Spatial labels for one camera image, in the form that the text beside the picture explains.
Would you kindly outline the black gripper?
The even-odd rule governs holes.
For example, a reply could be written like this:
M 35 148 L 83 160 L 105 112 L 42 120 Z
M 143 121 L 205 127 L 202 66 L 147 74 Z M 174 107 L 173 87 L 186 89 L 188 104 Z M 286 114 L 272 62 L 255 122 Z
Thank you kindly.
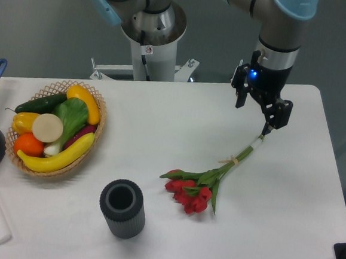
M 263 65 L 264 56 L 263 50 L 256 50 L 252 54 L 251 64 L 240 62 L 231 79 L 231 87 L 236 92 L 236 108 L 244 106 L 249 91 L 252 98 L 261 106 L 265 116 L 261 134 L 266 136 L 272 130 L 281 129 L 288 124 L 293 102 L 280 97 L 292 67 L 267 68 Z

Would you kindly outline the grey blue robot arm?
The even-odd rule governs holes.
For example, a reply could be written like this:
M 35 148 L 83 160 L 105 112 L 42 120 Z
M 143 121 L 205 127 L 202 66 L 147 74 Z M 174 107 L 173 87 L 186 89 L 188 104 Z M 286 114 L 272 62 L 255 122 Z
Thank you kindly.
M 130 40 L 133 78 L 174 81 L 177 42 L 186 31 L 186 15 L 173 0 L 91 0 L 112 26 L 121 26 Z M 289 122 L 293 103 L 281 98 L 308 24 L 319 0 L 224 0 L 261 22 L 249 63 L 240 64 L 231 79 L 237 108 L 248 96 L 261 107 L 264 135 Z

